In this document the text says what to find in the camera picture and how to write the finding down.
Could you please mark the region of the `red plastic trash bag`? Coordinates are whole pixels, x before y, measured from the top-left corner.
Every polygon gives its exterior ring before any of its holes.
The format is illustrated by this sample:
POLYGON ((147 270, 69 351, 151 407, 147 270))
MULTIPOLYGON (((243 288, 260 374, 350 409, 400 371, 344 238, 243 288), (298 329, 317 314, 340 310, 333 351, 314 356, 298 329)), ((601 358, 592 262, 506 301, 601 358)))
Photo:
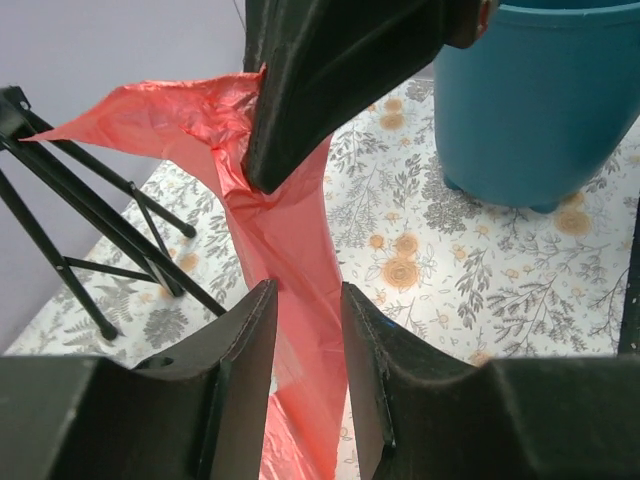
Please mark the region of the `red plastic trash bag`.
POLYGON ((249 286, 278 283, 276 392, 270 397, 260 475, 335 475, 347 374, 341 274, 325 213, 323 141, 266 195, 244 178, 262 73, 149 81, 116 88, 80 117, 43 134, 169 160, 222 203, 249 286))

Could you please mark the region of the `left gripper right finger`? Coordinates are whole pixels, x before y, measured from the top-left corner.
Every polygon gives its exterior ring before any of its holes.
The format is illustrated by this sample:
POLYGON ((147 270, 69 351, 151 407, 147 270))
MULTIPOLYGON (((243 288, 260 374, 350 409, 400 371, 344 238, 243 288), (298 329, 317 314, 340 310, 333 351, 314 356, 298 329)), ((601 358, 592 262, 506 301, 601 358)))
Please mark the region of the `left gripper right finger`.
POLYGON ((364 479, 635 479, 639 359, 503 358, 426 343, 344 284, 341 320, 364 479))

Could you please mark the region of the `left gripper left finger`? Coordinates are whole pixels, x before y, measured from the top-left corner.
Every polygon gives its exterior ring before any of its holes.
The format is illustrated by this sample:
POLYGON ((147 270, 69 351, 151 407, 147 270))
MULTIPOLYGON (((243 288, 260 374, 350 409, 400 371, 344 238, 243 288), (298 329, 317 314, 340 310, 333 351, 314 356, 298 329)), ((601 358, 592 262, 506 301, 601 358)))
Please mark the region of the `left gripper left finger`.
POLYGON ((129 369, 102 356, 1 360, 5 479, 255 479, 277 329, 265 280, 129 369))

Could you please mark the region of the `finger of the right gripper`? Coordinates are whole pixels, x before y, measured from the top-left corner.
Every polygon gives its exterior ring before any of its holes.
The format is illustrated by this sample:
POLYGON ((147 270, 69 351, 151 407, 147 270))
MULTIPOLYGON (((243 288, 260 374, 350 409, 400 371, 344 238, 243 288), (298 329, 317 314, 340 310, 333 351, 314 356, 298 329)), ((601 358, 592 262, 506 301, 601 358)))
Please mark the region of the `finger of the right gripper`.
POLYGON ((243 168, 271 194, 334 130, 428 66, 466 49, 497 10, 482 0, 251 0, 247 72, 264 77, 243 168))

